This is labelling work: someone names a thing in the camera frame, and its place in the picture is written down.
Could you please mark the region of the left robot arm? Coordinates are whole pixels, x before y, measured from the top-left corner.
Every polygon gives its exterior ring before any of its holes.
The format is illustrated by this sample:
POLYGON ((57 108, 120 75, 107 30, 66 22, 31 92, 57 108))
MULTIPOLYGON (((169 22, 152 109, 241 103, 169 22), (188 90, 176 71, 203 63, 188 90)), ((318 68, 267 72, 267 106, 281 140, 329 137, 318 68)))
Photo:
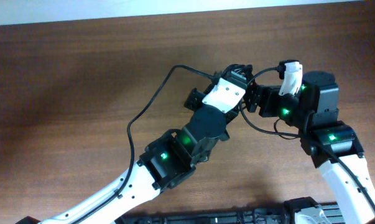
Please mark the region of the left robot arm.
POLYGON ((134 207, 148 202, 189 178, 196 164, 206 162, 218 141, 227 141, 226 125, 246 84, 220 78, 207 94, 193 89, 184 106, 193 111, 182 129, 170 129, 116 180, 77 206, 44 220, 46 224, 113 223, 134 207))

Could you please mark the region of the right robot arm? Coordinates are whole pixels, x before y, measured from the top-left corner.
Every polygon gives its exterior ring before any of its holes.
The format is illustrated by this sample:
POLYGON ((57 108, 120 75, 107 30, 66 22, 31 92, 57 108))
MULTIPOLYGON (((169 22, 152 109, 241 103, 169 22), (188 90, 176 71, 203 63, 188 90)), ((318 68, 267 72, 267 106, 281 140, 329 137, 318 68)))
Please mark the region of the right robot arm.
POLYGON ((352 127, 338 120, 339 87, 331 73, 307 72, 296 94, 280 86, 251 82, 246 109, 278 117, 298 129, 295 135, 330 186, 345 223, 375 221, 375 189, 364 149, 352 127))

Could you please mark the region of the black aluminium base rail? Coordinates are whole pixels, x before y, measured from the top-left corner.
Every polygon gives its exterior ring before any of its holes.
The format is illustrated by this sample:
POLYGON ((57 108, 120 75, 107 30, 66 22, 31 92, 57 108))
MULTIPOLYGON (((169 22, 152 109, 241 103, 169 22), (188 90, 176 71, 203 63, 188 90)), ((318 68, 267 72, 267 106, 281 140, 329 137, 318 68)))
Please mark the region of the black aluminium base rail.
POLYGON ((344 223, 345 219, 337 203, 316 202, 311 197, 287 200, 265 207, 229 208, 181 213, 135 213, 123 215, 115 223, 132 224, 294 224, 294 223, 344 223))

